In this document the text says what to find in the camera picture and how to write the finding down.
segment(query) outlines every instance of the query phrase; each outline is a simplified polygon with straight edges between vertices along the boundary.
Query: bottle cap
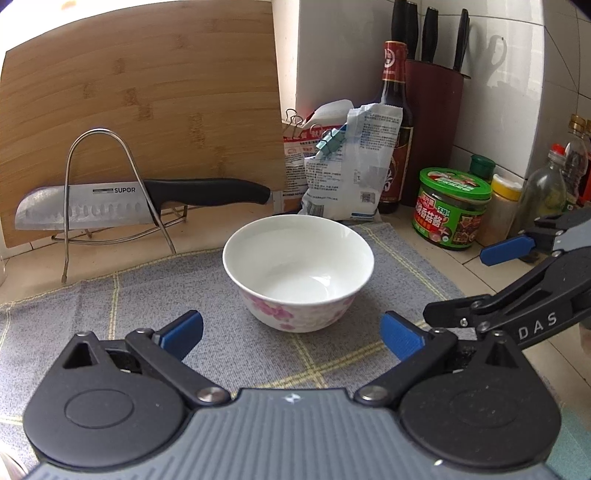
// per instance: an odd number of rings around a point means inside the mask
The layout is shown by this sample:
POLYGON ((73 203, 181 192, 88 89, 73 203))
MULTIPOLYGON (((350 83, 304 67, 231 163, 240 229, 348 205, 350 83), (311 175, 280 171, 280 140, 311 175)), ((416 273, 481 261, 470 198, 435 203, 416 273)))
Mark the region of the bottle cap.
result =
POLYGON ((523 186, 516 181, 510 181, 495 173, 491 182, 492 191, 498 193, 502 197, 516 202, 521 196, 523 186))
POLYGON ((495 172, 496 163, 482 155, 472 155, 469 173, 490 182, 495 172))
POLYGON ((555 143, 552 145, 552 147, 550 148, 551 151, 553 151, 554 153, 557 153, 558 155, 566 155, 566 150, 565 148, 560 145, 559 143, 555 143))
POLYGON ((548 154, 548 158, 553 161, 554 163, 557 163, 558 165, 560 165, 561 167, 564 166, 564 163, 566 162, 566 150, 564 149, 564 147, 562 145, 560 145, 559 143, 555 143, 554 145, 552 145, 552 148, 550 149, 550 153, 548 154))
POLYGON ((573 113, 570 116, 569 128, 575 130, 579 133, 583 133, 585 128, 587 127, 587 120, 585 120, 582 116, 573 113))

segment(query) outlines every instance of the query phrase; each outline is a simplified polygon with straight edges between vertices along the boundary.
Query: bowl rim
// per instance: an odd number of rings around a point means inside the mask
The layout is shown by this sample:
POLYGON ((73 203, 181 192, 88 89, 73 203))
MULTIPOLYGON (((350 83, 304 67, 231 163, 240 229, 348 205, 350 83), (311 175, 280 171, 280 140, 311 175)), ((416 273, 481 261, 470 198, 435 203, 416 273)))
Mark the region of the bowl rim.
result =
POLYGON ((348 297, 351 297, 357 293, 359 293, 359 291, 366 285, 366 283, 369 281, 369 279, 371 278, 371 276, 374 274, 374 268, 375 268, 375 256, 374 256, 374 252, 371 250, 371 247, 369 246, 369 244, 367 243, 367 241, 365 240, 365 238, 363 238, 361 235, 359 235, 355 230, 353 230, 350 226, 347 225, 343 225, 340 222, 337 222, 335 220, 330 220, 328 218, 324 218, 324 217, 317 217, 317 216, 313 216, 313 215, 298 215, 298 214, 286 214, 286 215, 272 215, 269 217, 264 217, 264 218, 259 218, 258 220, 254 220, 253 222, 247 223, 246 225, 244 225, 243 227, 239 228, 238 230, 236 230, 231 236, 230 238, 226 241, 224 247, 223 247, 223 251, 222 251, 222 263, 223 263, 223 267, 224 270, 226 271, 226 274, 228 275, 228 277, 230 277, 230 279, 242 290, 248 292, 250 295, 253 295, 254 297, 264 300, 264 301, 268 301, 271 303, 275 303, 275 304, 279 304, 279 305, 285 305, 285 306, 290 306, 290 307, 316 307, 316 306, 321 306, 321 305, 328 305, 330 303, 335 303, 341 300, 344 300, 348 297), (357 236, 362 242, 363 244, 365 244, 365 246, 367 247, 367 250, 369 251, 369 253, 371 254, 371 268, 368 271, 368 274, 366 275, 366 277, 363 279, 363 281, 360 283, 359 287, 356 288, 355 290, 348 292, 344 295, 341 295, 339 297, 335 297, 333 299, 328 299, 328 300, 320 300, 320 301, 315 301, 315 302, 311 302, 311 303, 305 303, 305 302, 301 302, 301 301, 283 301, 283 300, 278 300, 278 299, 273 299, 272 297, 267 297, 266 295, 262 295, 260 293, 255 292, 254 290, 251 290, 250 288, 244 286, 241 282, 239 282, 234 275, 232 275, 228 269, 228 265, 226 263, 226 248, 228 247, 228 244, 230 243, 230 241, 232 240, 232 238, 234 238, 234 236, 238 235, 238 233, 240 233, 242 230, 250 227, 251 225, 255 224, 255 223, 260 223, 260 222, 268 222, 269 219, 275 219, 275 218, 284 218, 284 217, 297 217, 300 219, 315 219, 312 220, 313 222, 315 221, 321 221, 321 222, 333 222, 336 223, 338 225, 340 225, 341 227, 344 227, 348 230, 351 230, 351 233, 353 233, 355 236, 357 236))

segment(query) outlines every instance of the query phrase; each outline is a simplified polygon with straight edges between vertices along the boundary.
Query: knife holder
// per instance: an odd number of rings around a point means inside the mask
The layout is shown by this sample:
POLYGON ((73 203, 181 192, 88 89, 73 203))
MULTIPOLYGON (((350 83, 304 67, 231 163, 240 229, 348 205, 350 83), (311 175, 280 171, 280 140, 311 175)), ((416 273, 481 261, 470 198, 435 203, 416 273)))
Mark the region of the knife holder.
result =
POLYGON ((176 217, 177 218, 174 220, 171 220, 167 223, 162 223, 162 219, 160 218, 160 214, 158 213, 158 211, 154 207, 154 204, 152 203, 152 200, 151 200, 150 196, 148 195, 148 192, 147 192, 146 187, 144 185, 144 181, 139 176, 138 167, 135 164, 135 161, 134 161, 134 158, 131 154, 131 151, 129 150, 129 147, 127 146, 127 144, 123 141, 123 139, 119 135, 117 135, 115 132, 113 132, 111 130, 108 130, 107 128, 93 128, 91 130, 84 132, 81 136, 76 138, 76 140, 74 141, 74 143, 70 147, 70 151, 68 153, 68 159, 66 161, 66 179, 64 181, 64 238, 58 238, 56 235, 53 235, 51 237, 52 240, 63 241, 64 246, 65 246, 66 258, 64 261, 64 273, 61 276, 61 282, 66 283, 67 277, 68 277, 68 265, 70 264, 70 247, 69 247, 70 243, 93 244, 93 245, 120 244, 123 242, 128 242, 130 240, 136 240, 136 239, 141 238, 145 235, 149 235, 151 233, 154 233, 154 232, 157 232, 158 230, 160 230, 162 232, 162 234, 164 235, 166 242, 168 243, 168 247, 170 248, 171 254, 174 255, 176 253, 176 250, 174 249, 174 244, 170 238, 170 235, 166 231, 166 227, 171 226, 171 225, 175 225, 179 222, 186 220, 186 217, 187 217, 187 206, 186 205, 184 207, 183 214, 179 215, 177 213, 176 217), (135 178, 137 179, 137 181, 139 183, 142 193, 144 194, 144 197, 146 199, 146 202, 148 203, 148 208, 150 209, 150 212, 152 213, 152 217, 154 218, 154 221, 156 222, 157 226, 150 228, 146 231, 143 231, 141 233, 138 233, 136 235, 127 236, 124 238, 117 238, 115 240, 74 240, 74 239, 70 240, 70 238, 68 237, 69 221, 70 221, 70 215, 68 213, 69 208, 70 208, 70 205, 69 205, 69 196, 70 196, 69 184, 70 184, 70 166, 72 164, 72 155, 74 154, 76 147, 80 144, 80 142, 82 142, 82 140, 84 140, 85 138, 87 138, 91 135, 97 135, 97 134, 108 135, 108 136, 116 139, 117 142, 119 142, 119 145, 121 145, 121 147, 125 151, 125 154, 127 155, 127 159, 129 160, 129 165, 131 165, 131 170, 134 172, 135 178))
POLYGON ((419 172, 447 167, 452 155, 464 88, 464 75, 417 60, 406 62, 407 102, 413 113, 413 143, 401 203, 417 203, 419 172))

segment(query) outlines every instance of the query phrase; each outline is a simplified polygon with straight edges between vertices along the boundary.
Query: black knife handle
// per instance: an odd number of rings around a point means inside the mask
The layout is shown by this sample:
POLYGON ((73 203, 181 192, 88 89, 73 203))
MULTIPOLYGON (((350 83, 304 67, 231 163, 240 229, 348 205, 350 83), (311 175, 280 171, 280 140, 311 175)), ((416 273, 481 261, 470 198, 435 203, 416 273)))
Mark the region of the black knife handle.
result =
POLYGON ((269 188, 238 179, 144 180, 144 184, 158 212, 165 202, 197 207, 242 202, 264 205, 271 196, 269 188))
POLYGON ((433 63, 437 40, 439 37, 439 11, 435 8, 427 8, 425 22, 423 23, 423 44, 421 46, 421 60, 433 63))
POLYGON ((468 43, 469 26, 470 16, 468 15, 468 10, 462 8, 460 26, 457 29, 456 57, 453 60, 453 69, 457 72, 462 69, 462 63, 464 62, 464 55, 466 54, 466 47, 468 43))
POLYGON ((392 9, 392 41, 405 42, 406 40, 406 0, 394 0, 392 9))
POLYGON ((408 59, 414 60, 417 55, 418 44, 418 9, 417 4, 407 2, 406 11, 406 45, 408 47, 408 59))

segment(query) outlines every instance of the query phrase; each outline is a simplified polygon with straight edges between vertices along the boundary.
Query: red bottle cap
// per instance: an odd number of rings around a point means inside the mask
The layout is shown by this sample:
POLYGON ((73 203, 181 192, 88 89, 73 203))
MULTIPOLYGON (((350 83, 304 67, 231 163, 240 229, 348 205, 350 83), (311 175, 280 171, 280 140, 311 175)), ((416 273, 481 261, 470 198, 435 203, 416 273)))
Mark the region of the red bottle cap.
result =
POLYGON ((554 153, 557 153, 558 155, 564 155, 566 153, 564 147, 559 143, 555 143, 554 145, 552 145, 552 148, 550 150, 554 153))

